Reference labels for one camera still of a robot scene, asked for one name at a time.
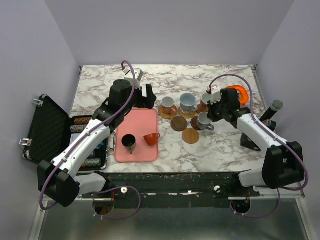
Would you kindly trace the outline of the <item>white cup brown handle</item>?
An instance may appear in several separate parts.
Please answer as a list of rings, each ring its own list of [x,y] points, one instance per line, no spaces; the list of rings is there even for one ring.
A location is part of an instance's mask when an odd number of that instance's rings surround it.
[[[166,96],[161,101],[161,106],[165,114],[176,113],[175,101],[172,97]]]

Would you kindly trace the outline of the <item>woven rattan coaster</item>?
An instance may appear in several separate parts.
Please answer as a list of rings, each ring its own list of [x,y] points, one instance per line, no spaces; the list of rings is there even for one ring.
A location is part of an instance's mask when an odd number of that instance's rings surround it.
[[[158,109],[158,114],[164,119],[173,119],[178,114],[178,109],[175,105],[172,107],[165,107],[161,105]]]
[[[196,111],[191,111],[189,113],[184,113],[181,107],[178,108],[178,114],[185,119],[192,119],[196,115]]]

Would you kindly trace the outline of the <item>pink mug white inside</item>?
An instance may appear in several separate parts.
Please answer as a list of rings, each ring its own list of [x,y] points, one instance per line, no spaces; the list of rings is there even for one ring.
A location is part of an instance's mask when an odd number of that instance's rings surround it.
[[[211,95],[208,94],[207,92],[205,92],[202,96],[201,96],[201,99],[200,99],[200,104],[205,106],[207,105],[208,106],[208,102],[211,100]]]

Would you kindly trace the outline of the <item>small white cup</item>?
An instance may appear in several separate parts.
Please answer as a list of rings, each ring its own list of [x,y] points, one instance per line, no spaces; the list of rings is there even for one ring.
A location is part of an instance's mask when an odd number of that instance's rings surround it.
[[[210,130],[213,131],[215,127],[212,125],[212,121],[208,118],[207,112],[201,112],[197,116],[197,126],[200,130]]]

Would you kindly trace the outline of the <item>light wood coaster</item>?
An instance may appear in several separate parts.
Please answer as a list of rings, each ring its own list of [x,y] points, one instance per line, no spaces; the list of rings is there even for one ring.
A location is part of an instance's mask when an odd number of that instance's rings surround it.
[[[200,134],[197,130],[194,128],[186,128],[182,132],[182,139],[187,143],[187,144],[195,144],[199,141],[200,139]]]
[[[206,112],[208,113],[209,112],[209,107],[207,105],[202,105],[202,104],[199,104],[197,106],[197,111],[196,111],[198,114],[200,113],[203,113],[203,112]]]

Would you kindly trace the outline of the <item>dark wood coaster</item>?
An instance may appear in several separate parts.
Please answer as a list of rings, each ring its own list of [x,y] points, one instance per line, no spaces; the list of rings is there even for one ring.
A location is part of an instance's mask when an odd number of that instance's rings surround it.
[[[201,131],[201,130],[202,130],[202,129],[200,129],[199,126],[198,126],[198,116],[197,116],[197,115],[194,116],[194,117],[191,119],[190,124],[191,124],[191,126],[192,126],[195,130],[197,130],[197,131]]]
[[[188,127],[188,122],[185,118],[176,116],[171,120],[170,125],[173,130],[182,132]]]

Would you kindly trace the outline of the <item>light blue cup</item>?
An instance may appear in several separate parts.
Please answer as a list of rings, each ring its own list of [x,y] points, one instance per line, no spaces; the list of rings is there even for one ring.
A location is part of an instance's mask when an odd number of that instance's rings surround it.
[[[184,114],[196,112],[198,110],[196,103],[197,99],[191,93],[184,93],[180,96],[180,109]]]

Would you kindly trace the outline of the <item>orange red cup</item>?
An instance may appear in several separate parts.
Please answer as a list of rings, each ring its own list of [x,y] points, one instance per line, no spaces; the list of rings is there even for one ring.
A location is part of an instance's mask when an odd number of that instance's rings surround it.
[[[154,132],[154,133],[145,135],[143,138],[146,144],[151,147],[157,144],[158,139],[160,138],[160,134]]]

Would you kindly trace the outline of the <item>black cup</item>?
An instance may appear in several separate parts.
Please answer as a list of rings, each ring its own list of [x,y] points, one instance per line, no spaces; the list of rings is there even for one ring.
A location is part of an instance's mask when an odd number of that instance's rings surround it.
[[[132,134],[126,134],[122,137],[121,143],[132,155],[137,143],[135,136]]]

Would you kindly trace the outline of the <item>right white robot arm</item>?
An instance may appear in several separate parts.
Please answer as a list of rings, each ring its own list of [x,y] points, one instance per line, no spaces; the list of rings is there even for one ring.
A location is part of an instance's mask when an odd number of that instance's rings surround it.
[[[270,189],[301,182],[305,171],[297,159],[302,156],[302,147],[297,142],[288,142],[279,137],[247,107],[241,107],[238,92],[234,88],[211,87],[208,102],[208,118],[212,122],[225,120],[247,135],[265,155],[263,166],[239,173],[238,179],[230,183],[230,191],[241,196],[248,187]]]

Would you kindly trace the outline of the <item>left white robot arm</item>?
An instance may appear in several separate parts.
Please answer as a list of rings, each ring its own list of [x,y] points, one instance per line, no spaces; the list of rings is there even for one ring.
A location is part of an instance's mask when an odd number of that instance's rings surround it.
[[[110,194],[111,185],[107,175],[94,172],[78,175],[78,171],[89,155],[115,129],[133,108],[152,109],[157,97],[150,84],[146,85],[146,96],[142,88],[125,79],[113,82],[109,97],[95,110],[83,132],[76,140],[50,162],[42,161],[37,168],[40,201],[48,196],[63,207],[69,206],[83,194],[96,193],[104,198]]]

